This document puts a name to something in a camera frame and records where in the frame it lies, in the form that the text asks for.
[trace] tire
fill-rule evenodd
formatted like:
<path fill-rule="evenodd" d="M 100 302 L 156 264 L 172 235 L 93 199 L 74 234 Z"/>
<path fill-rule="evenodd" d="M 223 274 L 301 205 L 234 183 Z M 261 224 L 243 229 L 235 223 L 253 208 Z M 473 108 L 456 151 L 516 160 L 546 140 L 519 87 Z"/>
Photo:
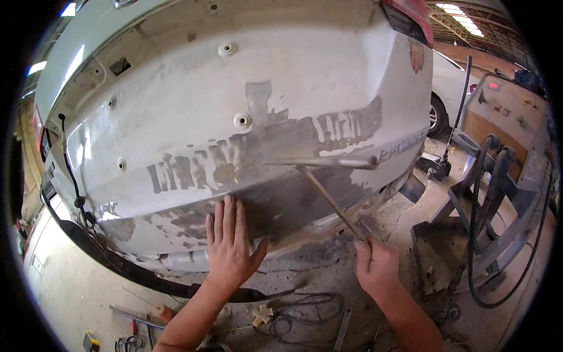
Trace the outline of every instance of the tire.
<path fill-rule="evenodd" d="M 447 121 L 448 116 L 446 115 L 444 104 L 442 104 L 440 99 L 432 95 L 430 98 L 430 129 L 428 130 L 428 137 L 434 137 L 440 133 Z"/>

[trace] concrete floor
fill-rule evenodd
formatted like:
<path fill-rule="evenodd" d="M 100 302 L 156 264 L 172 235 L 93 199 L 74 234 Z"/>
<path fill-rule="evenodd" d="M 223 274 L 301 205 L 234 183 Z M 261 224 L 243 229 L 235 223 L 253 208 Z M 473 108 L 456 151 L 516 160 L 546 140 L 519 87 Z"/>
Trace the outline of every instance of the concrete floor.
<path fill-rule="evenodd" d="M 426 140 L 427 152 L 437 154 L 443 147 L 441 141 Z M 400 279 L 413 294 L 416 292 L 417 276 L 410 228 L 421 221 L 429 220 L 448 198 L 448 187 L 462 176 L 466 157 L 466 154 L 459 150 L 451 152 L 452 171 L 449 178 L 443 182 L 427 181 L 425 176 L 416 170 L 416 176 L 427 185 L 420 201 L 412 204 L 401 194 L 397 194 L 373 214 L 373 221 L 370 223 L 372 229 L 380 232 L 386 243 L 401 249 Z M 54 206 L 62 219 L 69 218 L 63 204 L 55 203 Z M 515 211 L 505 200 L 499 214 L 502 219 L 496 216 L 493 226 L 502 233 L 503 221 L 508 224 L 515 217 Z M 533 267 L 520 288 L 504 305 L 494 310 L 485 310 L 473 302 L 468 292 L 455 296 L 454 301 L 461 308 L 461 317 L 446 326 L 446 330 L 453 337 L 445 341 L 446 350 L 494 351 L 510 337 L 539 285 L 551 248 L 554 226 L 555 217 L 548 212 Z M 528 261 L 534 241 L 535 235 L 529 241 L 531 245 L 525 246 L 508 267 L 508 278 L 494 292 L 483 294 L 482 299 L 495 301 L 512 288 Z M 117 338 L 131 334 L 130 321 L 113 314 L 108 308 L 109 305 L 140 315 L 151 310 L 150 305 L 135 298 L 123 287 L 151 302 L 163 302 L 173 309 L 182 306 L 173 298 L 129 282 L 94 262 L 66 237 L 45 209 L 39 215 L 32 233 L 29 250 L 24 259 L 24 270 L 43 313 L 62 343 L 71 351 L 83 350 L 82 340 L 86 329 L 95 334 L 102 352 L 113 350 Z M 205 274 L 183 274 L 173 279 L 182 283 L 193 283 L 203 281 L 204 277 Z M 352 237 L 347 233 L 329 237 L 323 243 L 303 246 L 284 257 L 266 260 L 245 286 L 265 294 L 295 287 L 299 288 L 297 292 L 335 292 L 342 297 L 343 307 L 352 308 L 343 351 L 358 349 L 372 340 L 377 331 L 378 351 L 399 350 L 385 317 L 358 285 L 355 277 L 355 249 Z M 300 297 L 287 296 L 271 304 L 279 306 L 298 298 Z M 236 351 L 312 349 L 285 345 L 271 336 L 259 334 L 249 328 L 229 330 L 249 325 L 253 318 L 249 312 L 255 306 L 257 304 L 227 305 L 211 331 L 213 339 L 234 347 Z M 337 311 L 336 301 L 331 301 L 325 305 L 290 309 L 288 314 L 301 318 L 322 318 Z M 336 339 L 340 320 L 341 316 L 338 316 L 321 326 L 294 323 L 291 333 L 283 335 L 283 338 L 289 341 L 311 341 L 311 344 L 316 346 L 329 348 Z M 278 326 L 279 332 L 287 329 L 284 324 Z M 139 331 L 148 345 L 146 327 L 139 324 Z M 160 331 L 153 329 L 155 338 L 158 338 L 159 334 Z M 147 346 L 142 350 L 148 351 L 150 348 Z"/>

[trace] white car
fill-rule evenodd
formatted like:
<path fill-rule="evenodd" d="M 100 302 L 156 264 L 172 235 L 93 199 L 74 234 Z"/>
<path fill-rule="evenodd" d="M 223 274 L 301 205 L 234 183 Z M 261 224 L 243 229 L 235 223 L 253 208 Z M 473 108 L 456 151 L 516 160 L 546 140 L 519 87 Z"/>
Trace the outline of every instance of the white car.
<path fill-rule="evenodd" d="M 116 4 L 77 12 L 34 109 L 43 189 L 110 269 L 208 270 L 205 216 L 226 193 L 269 256 L 344 228 L 307 178 L 269 159 L 376 157 L 375 170 L 312 169 L 352 219 L 413 177 L 432 82 L 424 1 Z"/>
<path fill-rule="evenodd" d="M 430 97 L 429 137 L 440 133 L 446 125 L 454 126 L 465 83 L 463 67 L 441 52 L 436 50 L 433 50 L 433 52 L 434 72 L 432 74 L 432 95 Z M 478 83 L 479 79 L 471 74 L 467 87 L 468 95 L 473 92 Z"/>

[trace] tail light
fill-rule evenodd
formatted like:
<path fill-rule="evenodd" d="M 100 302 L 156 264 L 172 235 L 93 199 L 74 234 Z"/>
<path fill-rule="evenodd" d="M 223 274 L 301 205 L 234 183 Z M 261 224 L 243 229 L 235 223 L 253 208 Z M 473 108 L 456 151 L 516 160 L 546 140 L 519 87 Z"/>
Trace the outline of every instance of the tail light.
<path fill-rule="evenodd" d="M 434 47 L 432 25 L 424 0 L 383 0 L 382 5 L 393 29 Z"/>

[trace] brick wall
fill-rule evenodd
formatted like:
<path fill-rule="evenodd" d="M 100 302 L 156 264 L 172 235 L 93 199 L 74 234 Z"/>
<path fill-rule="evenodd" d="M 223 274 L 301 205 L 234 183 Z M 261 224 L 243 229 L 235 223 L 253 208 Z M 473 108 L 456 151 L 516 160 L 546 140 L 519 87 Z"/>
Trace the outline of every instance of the brick wall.
<path fill-rule="evenodd" d="M 505 61 L 478 49 L 439 42 L 435 43 L 434 49 L 454 60 L 463 68 L 466 66 L 467 55 L 471 55 L 473 57 L 471 73 L 479 78 L 484 73 L 494 73 L 494 69 L 498 68 L 502 73 L 514 79 L 514 73 L 521 69 L 521 67 L 509 61 Z"/>

